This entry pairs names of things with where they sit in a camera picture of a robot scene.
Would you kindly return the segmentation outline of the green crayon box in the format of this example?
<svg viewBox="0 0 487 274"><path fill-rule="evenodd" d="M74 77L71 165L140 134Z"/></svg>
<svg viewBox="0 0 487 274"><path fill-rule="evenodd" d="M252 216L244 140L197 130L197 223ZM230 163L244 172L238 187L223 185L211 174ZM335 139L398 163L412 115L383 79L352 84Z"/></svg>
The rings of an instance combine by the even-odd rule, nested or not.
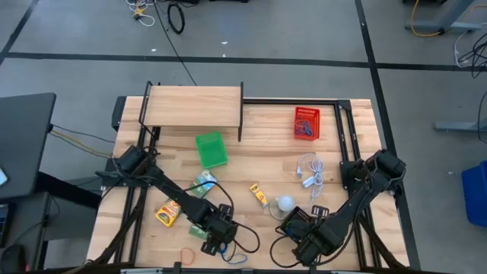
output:
<svg viewBox="0 0 487 274"><path fill-rule="evenodd" d="M217 182L217 179L209 170L202 171L195 180L189 185L191 192L198 198L204 198L212 187Z"/></svg>
<svg viewBox="0 0 487 274"><path fill-rule="evenodd" d="M189 234L191 234L194 237L197 237L198 239L201 239L205 241L208 237L208 233L203 231L201 228L199 228L196 225L191 225L189 227Z"/></svg>

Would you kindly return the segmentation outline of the black desk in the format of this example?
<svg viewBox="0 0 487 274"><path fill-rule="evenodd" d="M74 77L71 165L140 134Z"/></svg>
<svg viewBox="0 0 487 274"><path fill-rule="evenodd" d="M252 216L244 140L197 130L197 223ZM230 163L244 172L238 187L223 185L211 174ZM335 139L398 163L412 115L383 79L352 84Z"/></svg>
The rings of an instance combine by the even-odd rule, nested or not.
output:
<svg viewBox="0 0 487 274"><path fill-rule="evenodd" d="M55 102L54 93L0 97L0 199L34 192Z"/></svg>

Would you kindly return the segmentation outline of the blue bin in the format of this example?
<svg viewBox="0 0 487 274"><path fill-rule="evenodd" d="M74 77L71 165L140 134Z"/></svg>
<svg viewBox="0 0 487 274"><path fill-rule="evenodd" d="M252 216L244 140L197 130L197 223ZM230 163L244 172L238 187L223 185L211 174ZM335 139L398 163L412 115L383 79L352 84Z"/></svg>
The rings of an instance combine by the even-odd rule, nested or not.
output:
<svg viewBox="0 0 487 274"><path fill-rule="evenodd" d="M487 228L487 161L461 174L466 215L473 225Z"/></svg>

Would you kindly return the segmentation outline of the orange silicone wristband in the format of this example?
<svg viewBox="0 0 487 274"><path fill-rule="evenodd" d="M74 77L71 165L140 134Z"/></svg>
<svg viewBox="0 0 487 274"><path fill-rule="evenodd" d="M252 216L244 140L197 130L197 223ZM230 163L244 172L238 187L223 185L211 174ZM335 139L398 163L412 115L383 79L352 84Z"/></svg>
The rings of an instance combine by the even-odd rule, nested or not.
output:
<svg viewBox="0 0 487 274"><path fill-rule="evenodd" d="M180 250L180 262L183 265L189 266L193 264L195 258L196 258L196 253L192 249L188 247L183 247Z"/></svg>

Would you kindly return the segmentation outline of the black computer mouse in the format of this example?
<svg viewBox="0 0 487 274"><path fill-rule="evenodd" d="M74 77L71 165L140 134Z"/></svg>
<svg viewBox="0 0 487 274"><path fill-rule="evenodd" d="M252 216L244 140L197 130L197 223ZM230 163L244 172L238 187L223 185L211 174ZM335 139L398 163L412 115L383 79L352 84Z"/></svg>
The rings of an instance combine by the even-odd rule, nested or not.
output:
<svg viewBox="0 0 487 274"><path fill-rule="evenodd" d="M27 267L22 244L12 244L0 255L0 274L25 274Z"/></svg>

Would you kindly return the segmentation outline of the small wrapped crayon pack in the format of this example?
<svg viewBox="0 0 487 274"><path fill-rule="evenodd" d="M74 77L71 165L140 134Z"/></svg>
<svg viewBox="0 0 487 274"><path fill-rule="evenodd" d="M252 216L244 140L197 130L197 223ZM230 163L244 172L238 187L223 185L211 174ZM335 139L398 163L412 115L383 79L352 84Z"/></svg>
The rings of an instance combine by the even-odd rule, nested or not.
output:
<svg viewBox="0 0 487 274"><path fill-rule="evenodd" d="M259 184L258 183L255 183L253 184L251 187L250 187L250 191L252 192L252 194L256 197L256 199L259 201L259 204L265 208L267 205L268 205L268 200L266 198L266 195L264 194L264 192L261 190L261 188L259 187Z"/></svg>

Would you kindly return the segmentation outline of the grey desk foot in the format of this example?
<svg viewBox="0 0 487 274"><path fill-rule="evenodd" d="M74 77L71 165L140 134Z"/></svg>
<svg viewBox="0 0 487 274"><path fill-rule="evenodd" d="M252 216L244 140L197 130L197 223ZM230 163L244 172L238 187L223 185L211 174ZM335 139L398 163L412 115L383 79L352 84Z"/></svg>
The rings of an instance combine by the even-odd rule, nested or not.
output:
<svg viewBox="0 0 487 274"><path fill-rule="evenodd" d="M481 119L479 122L435 122L434 129L437 131L487 132L487 119Z"/></svg>

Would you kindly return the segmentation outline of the red plastic basket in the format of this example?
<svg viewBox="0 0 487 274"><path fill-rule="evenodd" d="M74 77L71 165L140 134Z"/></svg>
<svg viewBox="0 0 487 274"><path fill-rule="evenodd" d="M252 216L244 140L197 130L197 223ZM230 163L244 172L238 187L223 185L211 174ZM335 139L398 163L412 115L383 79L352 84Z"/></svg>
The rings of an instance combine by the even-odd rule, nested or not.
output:
<svg viewBox="0 0 487 274"><path fill-rule="evenodd" d="M315 137L310 138L303 134L301 125L303 119L312 119L314 121ZM309 107L295 107L294 112L294 137L296 139L314 141L320 137L320 110Z"/></svg>

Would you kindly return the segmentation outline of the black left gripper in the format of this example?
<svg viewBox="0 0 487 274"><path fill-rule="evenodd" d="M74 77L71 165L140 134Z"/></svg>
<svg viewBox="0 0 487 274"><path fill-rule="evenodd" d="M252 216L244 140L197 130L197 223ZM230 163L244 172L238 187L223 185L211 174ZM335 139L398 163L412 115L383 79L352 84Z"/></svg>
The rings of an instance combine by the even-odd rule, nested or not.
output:
<svg viewBox="0 0 487 274"><path fill-rule="evenodd" d="M235 239L237 223L233 220L234 209L230 205L220 204L218 208L209 206L203 214L199 227L207 234L201 251L214 256L222 244L229 244Z"/></svg>

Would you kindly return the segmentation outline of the green plastic basket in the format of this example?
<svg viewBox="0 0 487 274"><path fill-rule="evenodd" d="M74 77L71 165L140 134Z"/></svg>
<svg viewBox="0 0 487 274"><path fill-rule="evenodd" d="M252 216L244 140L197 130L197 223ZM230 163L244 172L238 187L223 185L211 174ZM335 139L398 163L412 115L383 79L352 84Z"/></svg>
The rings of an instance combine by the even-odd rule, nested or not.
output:
<svg viewBox="0 0 487 274"><path fill-rule="evenodd" d="M209 132L195 137L200 163L210 169L228 162L228 154L220 132Z"/></svg>

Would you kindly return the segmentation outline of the wooden shelf riser black frame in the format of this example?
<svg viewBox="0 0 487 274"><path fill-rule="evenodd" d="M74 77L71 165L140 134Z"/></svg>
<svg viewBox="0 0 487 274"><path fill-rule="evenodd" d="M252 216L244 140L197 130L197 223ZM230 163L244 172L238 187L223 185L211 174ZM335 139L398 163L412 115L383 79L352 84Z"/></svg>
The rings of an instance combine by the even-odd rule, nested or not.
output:
<svg viewBox="0 0 487 274"><path fill-rule="evenodd" d="M242 139L244 84L167 86L146 84L138 122L143 128L231 127Z"/></svg>

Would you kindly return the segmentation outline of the light blue silicone wristband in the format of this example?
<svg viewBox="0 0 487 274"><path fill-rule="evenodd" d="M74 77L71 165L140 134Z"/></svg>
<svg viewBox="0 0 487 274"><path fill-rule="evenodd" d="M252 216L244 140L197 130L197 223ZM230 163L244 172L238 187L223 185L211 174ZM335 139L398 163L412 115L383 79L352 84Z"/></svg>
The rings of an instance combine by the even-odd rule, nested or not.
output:
<svg viewBox="0 0 487 274"><path fill-rule="evenodd" d="M243 253L235 253L234 255L222 253L221 256L222 256L222 259L230 265L238 265L238 264L245 263L246 261L248 261L248 256L246 254L243 254Z"/></svg>

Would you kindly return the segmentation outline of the yellow crayon box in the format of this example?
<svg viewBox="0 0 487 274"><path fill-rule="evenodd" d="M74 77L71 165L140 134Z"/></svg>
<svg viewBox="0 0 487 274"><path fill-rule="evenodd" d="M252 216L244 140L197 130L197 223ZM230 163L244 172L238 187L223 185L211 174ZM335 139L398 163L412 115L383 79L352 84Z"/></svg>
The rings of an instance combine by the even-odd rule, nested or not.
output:
<svg viewBox="0 0 487 274"><path fill-rule="evenodd" d="M166 227L170 228L181 213L178 203L168 199L157 211L155 218Z"/></svg>

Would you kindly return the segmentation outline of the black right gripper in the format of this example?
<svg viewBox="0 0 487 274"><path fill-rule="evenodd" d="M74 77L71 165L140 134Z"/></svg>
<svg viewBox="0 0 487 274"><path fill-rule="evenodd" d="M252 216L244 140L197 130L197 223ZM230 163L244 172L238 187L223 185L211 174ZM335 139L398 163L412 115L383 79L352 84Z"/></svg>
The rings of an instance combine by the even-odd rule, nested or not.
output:
<svg viewBox="0 0 487 274"><path fill-rule="evenodd" d="M311 266L320 255L329 256L343 242L343 223L338 219L342 208L328 218L312 218L309 232L302 237L292 253L303 266Z"/></svg>

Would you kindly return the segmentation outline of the desk with grey legs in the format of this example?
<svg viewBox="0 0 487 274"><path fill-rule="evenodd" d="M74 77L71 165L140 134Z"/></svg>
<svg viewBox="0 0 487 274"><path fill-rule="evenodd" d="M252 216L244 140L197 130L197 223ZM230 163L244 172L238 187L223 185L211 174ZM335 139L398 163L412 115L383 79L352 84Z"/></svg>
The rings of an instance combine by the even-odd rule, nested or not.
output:
<svg viewBox="0 0 487 274"><path fill-rule="evenodd" d="M434 5L442 5L449 0L402 0L403 4L408 2L412 3L412 11L409 16L409 20L405 24L405 28L410 30L417 37L436 37L442 36L446 32L475 32L482 29L480 23L466 23L460 20L460 16L463 15L465 10L470 8L475 0L453 0L454 3L444 13L444 15L434 20L417 21L415 19L415 13L417 12L421 2L426 1Z"/></svg>

